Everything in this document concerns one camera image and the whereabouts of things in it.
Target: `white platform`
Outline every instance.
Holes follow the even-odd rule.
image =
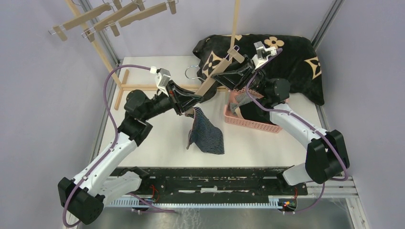
[[[190,65],[197,65],[198,62],[199,59],[194,56],[126,57],[123,64],[153,65],[165,68],[170,71],[172,79],[177,84],[200,84],[197,80],[188,80],[184,76],[184,70]],[[122,79],[124,71],[121,71],[120,79]],[[195,73],[195,70],[193,71],[189,71],[190,75]],[[153,84],[153,75],[145,70],[131,68],[128,83]],[[117,93],[118,89],[115,91],[113,103]],[[117,125],[124,118],[124,104],[128,93],[124,92],[118,111],[111,109]],[[155,92],[146,92],[146,94],[151,98]],[[225,94],[217,93],[210,101],[196,105],[202,109],[214,126],[222,130],[225,144],[224,155],[203,153],[195,144],[186,150],[187,135],[193,119],[178,116],[173,110],[170,110],[149,120],[149,123],[153,125],[149,136],[119,166],[285,167],[305,162],[306,149],[284,130],[273,134],[225,123],[223,115],[226,104]],[[301,94],[291,94],[289,105],[314,125],[320,126],[315,104],[306,97]],[[101,149],[106,147],[113,137],[112,123],[108,121]]]

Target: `gold logo print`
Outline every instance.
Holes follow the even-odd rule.
[[[222,35],[223,37],[231,37],[232,35]],[[242,35],[235,35],[235,39],[238,41],[242,38]]]
[[[312,79],[315,79],[320,74],[322,74],[322,71],[320,69],[320,62],[319,62],[319,59],[317,56],[314,58],[311,58],[311,59],[304,60],[304,61],[307,62],[312,68],[312,73],[313,73]]]
[[[223,58],[218,57],[213,51],[211,51],[210,56],[204,64],[204,67],[202,67],[202,73],[208,77],[222,59]]]
[[[284,41],[277,39],[277,37],[269,37],[265,40],[265,44],[269,47],[275,47],[278,49],[279,47],[284,45]]]

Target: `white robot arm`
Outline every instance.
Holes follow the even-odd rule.
[[[266,49],[261,42],[255,44],[255,47],[257,55],[251,60],[245,56],[241,70],[220,73],[212,77],[230,90],[248,86],[253,80],[252,74],[257,72],[263,74],[260,68],[277,54],[277,50]],[[101,214],[104,206],[122,195],[138,190],[142,180],[149,178],[147,173],[137,168],[119,178],[107,181],[119,163],[148,136],[152,126],[147,120],[170,109],[181,115],[204,100],[202,96],[176,85],[170,80],[169,71],[152,67],[150,72],[156,75],[155,82],[162,93],[149,99],[143,91],[130,92],[124,106],[125,119],[118,128],[116,144],[113,146],[114,141],[111,141],[83,171],[73,179],[64,177],[58,184],[61,205],[65,206],[70,198],[67,210],[85,224],[93,222]],[[305,163],[292,166],[277,176],[283,186],[290,187],[312,180],[321,184],[340,173],[342,166],[333,156],[331,145],[346,167],[349,167],[346,147],[340,132],[336,130],[328,132],[309,125],[308,121],[294,113],[288,104],[283,102],[289,96],[288,81],[282,79],[266,81],[262,75],[254,85],[259,89],[265,89],[261,94],[266,100],[262,102],[270,104],[272,108],[272,111],[267,113],[269,120],[281,126],[307,149]]]

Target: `pink basket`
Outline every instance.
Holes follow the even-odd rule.
[[[264,131],[272,132],[272,133],[280,132],[283,128],[281,128],[278,125],[260,123],[260,122],[255,122],[255,121],[250,121],[250,120],[246,120],[246,119],[243,119],[243,118],[239,118],[229,110],[229,108],[228,108],[229,103],[237,103],[237,101],[235,99],[235,96],[237,96],[238,94],[240,94],[240,93],[242,93],[244,91],[245,91],[245,89],[243,88],[242,90],[240,90],[238,92],[231,92],[230,93],[229,101],[228,101],[227,105],[225,105],[225,108],[224,108],[225,122],[229,123],[229,124],[245,126],[245,127],[249,127],[249,128],[253,128],[253,129],[264,130]],[[254,91],[249,90],[249,92],[251,94],[255,95],[258,98],[263,97],[262,95],[254,92]]]

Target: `gray cloth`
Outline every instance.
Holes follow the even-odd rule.
[[[195,143],[204,153],[224,154],[222,131],[210,122],[199,107],[193,107],[193,109],[194,114],[185,115],[194,118],[192,129],[189,132],[187,149],[192,143]]]
[[[235,96],[236,101],[238,102],[237,104],[235,103],[229,103],[229,110],[234,114],[237,115],[235,110],[236,108],[243,106],[245,104],[248,104],[252,102],[253,100],[246,94],[246,92],[240,93],[237,96]]]

